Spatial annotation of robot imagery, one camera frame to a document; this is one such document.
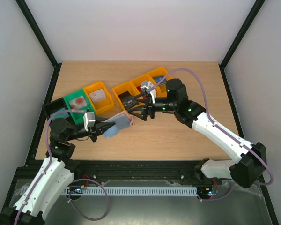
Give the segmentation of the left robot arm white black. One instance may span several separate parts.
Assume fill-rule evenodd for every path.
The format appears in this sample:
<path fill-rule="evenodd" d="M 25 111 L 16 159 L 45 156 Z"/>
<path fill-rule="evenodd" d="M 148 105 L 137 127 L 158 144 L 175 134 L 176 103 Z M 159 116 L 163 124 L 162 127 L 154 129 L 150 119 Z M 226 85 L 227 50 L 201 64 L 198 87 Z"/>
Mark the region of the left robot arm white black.
<path fill-rule="evenodd" d="M 12 207 L 5 207 L 0 215 L 2 225 L 43 225 L 66 187 L 78 182 L 80 163 L 71 159 L 75 145 L 70 140 L 89 137 L 93 142 L 115 125 L 106 118 L 86 113 L 83 123 L 70 124 L 64 118 L 49 123 L 50 136 L 46 139 L 47 153 L 28 189 Z"/>

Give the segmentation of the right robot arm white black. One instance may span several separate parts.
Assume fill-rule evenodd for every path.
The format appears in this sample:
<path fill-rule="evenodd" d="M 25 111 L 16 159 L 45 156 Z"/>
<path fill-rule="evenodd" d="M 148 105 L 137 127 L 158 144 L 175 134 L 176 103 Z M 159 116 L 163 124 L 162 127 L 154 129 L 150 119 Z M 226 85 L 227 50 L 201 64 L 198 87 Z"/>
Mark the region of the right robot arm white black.
<path fill-rule="evenodd" d="M 195 172 L 197 182 L 204 184 L 211 178 L 234 180 L 249 188 L 265 170 L 266 148 L 261 143 L 253 144 L 217 122 L 207 109 L 189 100 L 186 86 L 180 79 L 166 82 L 166 96 L 147 94 L 141 105 L 128 109 L 128 113 L 142 119 L 154 118 L 156 112 L 173 114 L 182 124 L 203 134 L 224 150 L 229 160 L 204 159 Z"/>

